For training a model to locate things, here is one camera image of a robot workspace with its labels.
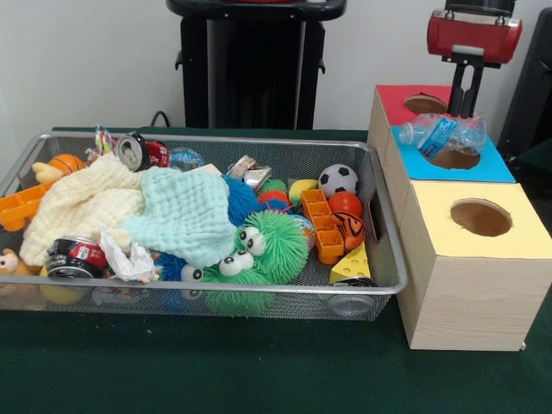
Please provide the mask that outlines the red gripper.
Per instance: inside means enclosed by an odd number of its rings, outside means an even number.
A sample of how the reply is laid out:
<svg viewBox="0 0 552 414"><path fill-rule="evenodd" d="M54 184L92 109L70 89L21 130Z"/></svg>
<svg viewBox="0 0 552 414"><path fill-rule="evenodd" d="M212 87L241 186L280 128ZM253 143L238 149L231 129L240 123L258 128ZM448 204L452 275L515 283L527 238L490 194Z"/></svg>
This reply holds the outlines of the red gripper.
<svg viewBox="0 0 552 414"><path fill-rule="evenodd" d="M453 117L468 119L474 116L484 63L491 66L508 64L518 46L523 31L520 19L482 15L448 9L435 9L427 29L429 54L450 58L455 63L455 73L448 101L448 113ZM467 90L462 80L468 66L466 57L453 57L454 53L480 56L469 65L473 76Z"/></svg>

